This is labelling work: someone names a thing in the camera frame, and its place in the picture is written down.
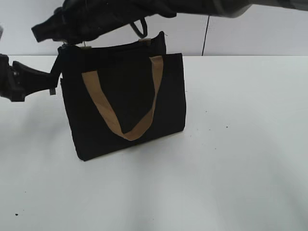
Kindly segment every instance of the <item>bag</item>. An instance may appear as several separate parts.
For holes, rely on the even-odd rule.
[[[69,46],[60,56],[65,109],[81,160],[183,131],[182,55],[166,55],[162,32],[117,47]]]

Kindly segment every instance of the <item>tan handle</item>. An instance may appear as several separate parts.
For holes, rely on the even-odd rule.
[[[82,73],[86,88],[109,129],[114,134],[129,141],[139,139],[150,128],[153,122],[157,95],[163,77],[164,61],[162,56],[152,57],[150,60],[152,62],[152,76],[155,88],[152,108],[130,132],[125,134],[122,132],[116,113],[102,91],[97,71]]]

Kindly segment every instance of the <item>bag handle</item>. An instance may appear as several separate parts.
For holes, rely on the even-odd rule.
[[[102,91],[97,71],[82,73],[82,78],[90,97],[95,103],[99,113],[104,118],[109,129],[114,134],[129,141],[139,139],[150,128],[153,122],[157,95],[163,77],[164,61],[162,56],[151,57],[150,60],[152,62],[152,77],[155,90],[153,105],[150,111],[139,121],[139,123],[130,132],[125,134],[122,132],[116,113]]]
[[[131,28],[135,31],[135,33],[140,37],[140,38],[145,38],[148,36],[148,25],[145,21],[145,18],[140,19],[141,26],[143,29],[143,33],[138,29],[135,23],[131,23],[130,26]]]

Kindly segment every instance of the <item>black fabric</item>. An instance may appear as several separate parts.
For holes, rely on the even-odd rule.
[[[61,86],[73,140],[81,160],[87,161],[183,131],[186,100],[182,55],[164,55],[162,50],[154,50],[148,46],[84,51],[71,47],[64,52]],[[153,104],[154,84],[149,57],[157,55],[163,55],[164,71],[153,123],[141,138],[127,141],[108,128],[86,89],[81,73],[98,71],[101,88],[117,114],[122,131],[126,133]]]

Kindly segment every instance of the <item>white wall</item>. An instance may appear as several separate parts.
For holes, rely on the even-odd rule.
[[[308,55],[307,22],[308,12],[256,5],[210,17],[205,55]]]
[[[0,0],[0,24],[5,31],[0,53],[56,54],[61,43],[37,43],[31,27],[45,21],[63,0]],[[239,18],[211,17],[205,55],[308,55],[308,12],[253,6]],[[163,30],[169,53],[201,55],[207,16],[179,14],[147,18],[149,35]],[[129,26],[101,36],[87,45],[104,47],[136,41]]]

